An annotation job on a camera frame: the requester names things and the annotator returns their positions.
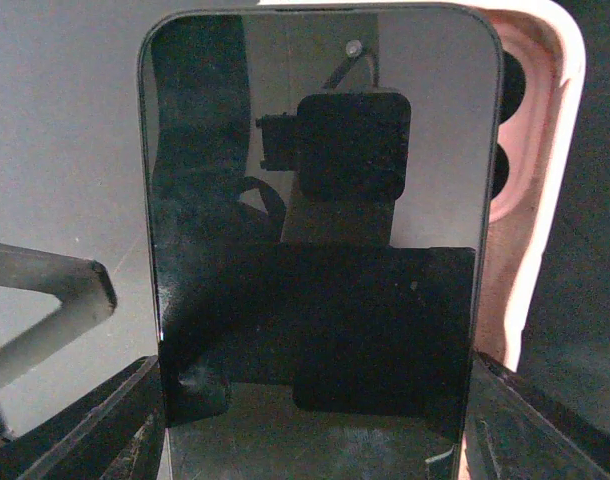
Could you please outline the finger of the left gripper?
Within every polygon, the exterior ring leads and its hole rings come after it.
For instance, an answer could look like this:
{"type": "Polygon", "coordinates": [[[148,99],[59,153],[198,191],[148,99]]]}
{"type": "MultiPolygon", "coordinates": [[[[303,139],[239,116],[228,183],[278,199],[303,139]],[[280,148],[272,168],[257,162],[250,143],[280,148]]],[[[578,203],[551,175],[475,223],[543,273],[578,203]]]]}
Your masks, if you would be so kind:
{"type": "Polygon", "coordinates": [[[117,257],[0,243],[0,412],[20,436],[118,370],[106,339],[117,257]]]}

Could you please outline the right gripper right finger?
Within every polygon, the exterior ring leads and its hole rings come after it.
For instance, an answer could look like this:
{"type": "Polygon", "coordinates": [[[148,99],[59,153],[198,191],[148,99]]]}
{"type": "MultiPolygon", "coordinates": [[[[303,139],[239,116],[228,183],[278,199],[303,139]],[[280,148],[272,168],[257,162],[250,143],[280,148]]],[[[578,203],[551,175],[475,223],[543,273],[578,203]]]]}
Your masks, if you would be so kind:
{"type": "Polygon", "coordinates": [[[464,442],[470,479],[610,479],[610,435],[484,353],[464,442]]]}

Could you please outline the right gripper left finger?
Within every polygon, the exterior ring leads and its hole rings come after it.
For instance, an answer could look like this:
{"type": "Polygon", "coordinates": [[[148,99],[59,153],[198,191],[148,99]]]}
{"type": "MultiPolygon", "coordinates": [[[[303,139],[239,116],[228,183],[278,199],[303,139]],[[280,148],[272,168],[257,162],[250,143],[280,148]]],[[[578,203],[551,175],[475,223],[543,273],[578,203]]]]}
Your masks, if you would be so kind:
{"type": "Polygon", "coordinates": [[[21,479],[155,479],[164,443],[164,408],[158,359],[143,357],[103,402],[21,479]]]}

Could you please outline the black phone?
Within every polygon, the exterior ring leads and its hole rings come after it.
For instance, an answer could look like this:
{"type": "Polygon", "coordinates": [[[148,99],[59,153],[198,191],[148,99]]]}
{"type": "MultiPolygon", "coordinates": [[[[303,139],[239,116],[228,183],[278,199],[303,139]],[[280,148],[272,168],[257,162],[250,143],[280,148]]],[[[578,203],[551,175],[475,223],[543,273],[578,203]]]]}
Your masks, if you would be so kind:
{"type": "Polygon", "coordinates": [[[503,52],[454,4],[171,15],[142,63],[176,479],[455,479],[503,52]]]}

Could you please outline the pink phone case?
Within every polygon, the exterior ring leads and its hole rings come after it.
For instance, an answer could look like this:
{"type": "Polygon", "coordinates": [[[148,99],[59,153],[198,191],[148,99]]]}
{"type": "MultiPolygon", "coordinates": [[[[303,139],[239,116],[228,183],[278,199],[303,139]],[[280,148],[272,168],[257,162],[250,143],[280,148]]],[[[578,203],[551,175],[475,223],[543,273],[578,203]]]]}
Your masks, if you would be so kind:
{"type": "Polygon", "coordinates": [[[497,121],[475,348],[516,369],[553,221],[585,76],[571,16],[551,1],[365,1],[330,15],[307,2],[244,24],[254,113],[294,113],[341,60],[360,51],[344,89],[377,79],[411,103],[406,186],[386,207],[316,206],[294,173],[266,180],[287,203],[287,241],[374,240],[394,247],[473,246],[484,130],[497,121]]]}

